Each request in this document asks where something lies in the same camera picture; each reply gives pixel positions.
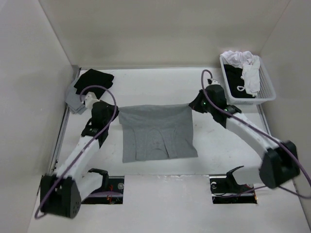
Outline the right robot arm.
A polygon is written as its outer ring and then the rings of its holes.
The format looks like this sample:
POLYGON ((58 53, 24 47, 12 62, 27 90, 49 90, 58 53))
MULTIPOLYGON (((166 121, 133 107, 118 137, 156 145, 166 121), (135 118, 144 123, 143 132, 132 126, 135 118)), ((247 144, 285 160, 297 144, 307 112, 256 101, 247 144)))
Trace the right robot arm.
POLYGON ((300 174, 294 161, 298 157, 295 144, 264 136, 238 107, 227 104, 219 84, 201 89, 189 106, 196 112, 210 113, 214 121, 242 139, 261 159, 259 165, 233 169, 233 175, 225 180, 229 191, 237 192, 246 183, 262 183, 274 189, 300 174))

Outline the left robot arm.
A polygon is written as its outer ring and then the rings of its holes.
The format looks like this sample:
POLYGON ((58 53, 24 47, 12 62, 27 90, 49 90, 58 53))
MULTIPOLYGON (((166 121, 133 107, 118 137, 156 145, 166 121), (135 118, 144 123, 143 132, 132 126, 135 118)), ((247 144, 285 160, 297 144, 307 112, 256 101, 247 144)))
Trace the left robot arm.
POLYGON ((41 178, 40 204, 35 219, 41 218, 39 213, 75 218, 89 195, 94 191, 102 194, 108 190, 109 175, 106 170, 92 168, 86 174, 83 172, 107 139, 109 125, 118 113, 117 105, 101 100, 91 105, 91 118, 70 156, 53 174, 41 178))

